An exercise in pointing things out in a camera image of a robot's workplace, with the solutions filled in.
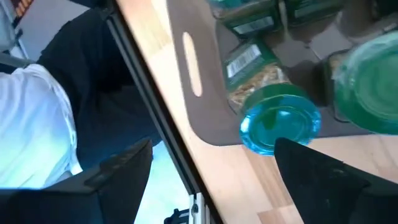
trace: brown tray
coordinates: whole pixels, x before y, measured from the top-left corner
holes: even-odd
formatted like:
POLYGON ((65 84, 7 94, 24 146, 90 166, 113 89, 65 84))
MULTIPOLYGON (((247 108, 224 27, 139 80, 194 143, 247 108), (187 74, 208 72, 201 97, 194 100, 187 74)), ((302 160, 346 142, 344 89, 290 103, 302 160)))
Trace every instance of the brown tray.
MULTIPOLYGON (((183 94, 190 125, 202 140, 209 144, 225 146, 241 144, 238 135, 239 118, 226 99, 221 61, 238 44, 239 40, 227 28, 217 23, 204 1, 193 1, 191 7, 179 6, 187 1, 171 1, 170 25, 181 74, 183 94), (184 33, 192 38, 197 58, 199 77, 190 77, 185 58, 184 33), (199 88, 200 94, 193 91, 199 88)), ((280 5, 286 26, 284 5, 280 5)), ((264 41, 287 67, 291 81, 307 90, 322 113, 319 138, 370 134, 351 123, 338 122, 326 102, 325 83, 317 65, 333 52, 346 50, 375 38, 396 23, 395 15, 379 21, 371 20, 367 1, 352 0, 335 17, 305 26, 269 34, 264 41)))

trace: glass jar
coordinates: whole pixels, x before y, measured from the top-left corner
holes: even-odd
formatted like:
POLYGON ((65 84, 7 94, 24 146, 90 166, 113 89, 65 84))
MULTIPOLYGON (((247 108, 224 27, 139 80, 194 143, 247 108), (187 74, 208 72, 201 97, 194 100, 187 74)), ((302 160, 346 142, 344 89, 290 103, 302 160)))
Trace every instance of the glass jar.
POLYGON ((290 27, 335 15, 345 0, 285 0, 287 20, 290 27))
POLYGON ((343 60, 346 58, 347 54, 348 50, 341 50, 329 55, 329 57, 321 62, 323 67, 323 78, 325 82, 324 88, 326 103, 334 119, 341 123, 349 123, 349 120, 339 112, 338 107, 336 106, 334 97, 335 89, 332 76, 333 72, 335 72, 341 63, 343 63, 343 60))
POLYGON ((211 10, 214 18, 239 38, 246 38, 258 32, 274 32, 282 27, 279 4, 276 0, 247 1, 238 7, 213 6, 211 10))
POLYGON ((241 117, 239 135, 246 147, 273 156, 277 138, 308 144, 317 135, 320 112, 302 89, 291 84, 260 39, 232 51, 223 69, 228 100, 241 117))
POLYGON ((398 134, 398 32, 373 39, 333 63, 334 99, 352 123, 398 134))

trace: green jar lid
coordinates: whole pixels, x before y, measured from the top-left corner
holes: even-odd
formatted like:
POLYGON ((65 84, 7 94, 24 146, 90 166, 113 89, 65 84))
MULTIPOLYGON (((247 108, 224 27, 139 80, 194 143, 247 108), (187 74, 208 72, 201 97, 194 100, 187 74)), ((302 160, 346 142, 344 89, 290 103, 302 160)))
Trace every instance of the green jar lid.
POLYGON ((335 101, 354 124, 398 134, 398 32, 353 51, 335 72, 335 101))
POLYGON ((247 98, 239 135, 252 151, 274 155, 278 138, 308 144, 320 130, 321 115, 299 87, 290 84, 265 86, 247 98))
POLYGON ((249 0, 208 0, 208 2, 220 9, 233 9, 247 3, 249 0))

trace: wooden countertop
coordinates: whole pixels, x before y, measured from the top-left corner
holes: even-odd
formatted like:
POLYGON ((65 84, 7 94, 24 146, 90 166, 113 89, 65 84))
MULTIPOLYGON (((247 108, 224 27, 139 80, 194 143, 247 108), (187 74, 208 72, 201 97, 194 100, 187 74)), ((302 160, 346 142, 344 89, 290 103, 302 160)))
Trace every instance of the wooden countertop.
MULTIPOLYGON (((280 177, 275 159, 262 157, 243 146, 213 146, 202 141, 190 126, 185 106, 169 13, 175 4, 195 7, 210 29, 214 21, 205 0, 117 0, 140 45, 183 140, 217 209, 228 224, 302 223, 280 177)), ((195 49, 183 38, 193 92, 200 94, 195 49)), ((310 147, 345 163, 398 182, 398 137, 353 136, 316 139, 310 147)))

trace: black object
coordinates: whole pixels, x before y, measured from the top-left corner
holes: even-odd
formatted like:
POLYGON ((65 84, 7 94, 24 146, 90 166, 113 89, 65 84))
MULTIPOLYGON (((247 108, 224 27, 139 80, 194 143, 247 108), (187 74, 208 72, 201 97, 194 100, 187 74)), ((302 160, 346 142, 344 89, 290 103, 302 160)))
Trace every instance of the black object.
POLYGON ((0 223, 132 224, 151 162, 145 140, 47 189, 0 190, 0 223))
POLYGON ((398 12, 398 1, 396 0, 372 0, 373 16, 380 19, 394 12, 398 12))
POLYGON ((99 9, 67 22, 37 61, 65 90, 83 170, 160 135, 99 9))
POLYGON ((69 0, 69 1, 72 1, 77 4, 81 4, 82 6, 86 6, 89 8, 102 6, 106 2, 106 0, 69 0))
POLYGON ((174 209, 174 213, 171 217, 164 220, 164 224, 185 224, 189 222, 189 209, 178 210, 174 209))
POLYGON ((275 158, 305 224, 398 223, 398 184, 287 139, 275 158))

